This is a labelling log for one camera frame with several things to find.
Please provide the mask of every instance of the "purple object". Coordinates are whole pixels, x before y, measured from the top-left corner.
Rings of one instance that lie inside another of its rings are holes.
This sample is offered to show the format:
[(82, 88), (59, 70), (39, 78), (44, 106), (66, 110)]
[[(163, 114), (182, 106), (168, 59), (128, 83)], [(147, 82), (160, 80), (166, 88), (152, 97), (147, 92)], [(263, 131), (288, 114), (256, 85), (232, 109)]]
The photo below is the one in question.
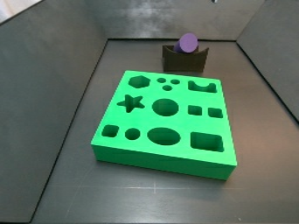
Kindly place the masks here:
[(198, 47), (198, 38), (192, 33), (186, 33), (179, 39), (174, 50), (178, 53), (192, 53)]

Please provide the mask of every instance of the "shape sorter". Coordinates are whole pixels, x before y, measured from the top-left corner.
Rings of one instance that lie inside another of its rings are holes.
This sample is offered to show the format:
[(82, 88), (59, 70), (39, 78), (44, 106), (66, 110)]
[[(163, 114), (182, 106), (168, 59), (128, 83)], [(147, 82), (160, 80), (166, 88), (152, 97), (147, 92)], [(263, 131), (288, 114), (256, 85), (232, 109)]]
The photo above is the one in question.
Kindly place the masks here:
[(91, 145), (98, 160), (227, 179), (238, 161), (220, 81), (126, 71)]

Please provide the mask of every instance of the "metal panel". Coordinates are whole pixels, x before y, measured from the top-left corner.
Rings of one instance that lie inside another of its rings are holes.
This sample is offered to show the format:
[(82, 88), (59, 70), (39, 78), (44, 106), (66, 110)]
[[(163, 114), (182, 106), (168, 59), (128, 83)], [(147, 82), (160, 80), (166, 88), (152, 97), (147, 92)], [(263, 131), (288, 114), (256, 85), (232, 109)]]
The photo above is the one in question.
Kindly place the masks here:
[(299, 121), (298, 21), (298, 0), (268, 0), (238, 43)]
[(91, 12), (115, 39), (236, 40), (264, 0), (88, 0)]
[(90, 141), (123, 73), (160, 73), (174, 43), (108, 41), (34, 223), (298, 223), (298, 125), (235, 43), (200, 42), (238, 153), (228, 181), (96, 161)]
[(50, 0), (0, 26), (0, 221), (28, 222), (106, 37), (80, 0)]

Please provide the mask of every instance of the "rectangular hole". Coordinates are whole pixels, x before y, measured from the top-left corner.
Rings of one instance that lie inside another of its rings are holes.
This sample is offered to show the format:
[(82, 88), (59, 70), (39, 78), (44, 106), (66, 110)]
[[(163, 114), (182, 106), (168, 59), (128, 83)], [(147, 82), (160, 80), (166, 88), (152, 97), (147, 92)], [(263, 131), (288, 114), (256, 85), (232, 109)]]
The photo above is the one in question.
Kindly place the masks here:
[(198, 150), (223, 152), (222, 137), (199, 132), (191, 133), (191, 147)]
[(202, 107), (190, 105), (188, 114), (192, 116), (202, 116)]
[(116, 125), (107, 125), (102, 131), (103, 137), (115, 137), (118, 135), (119, 127)]
[(222, 109), (220, 108), (208, 108), (210, 117), (223, 118)]

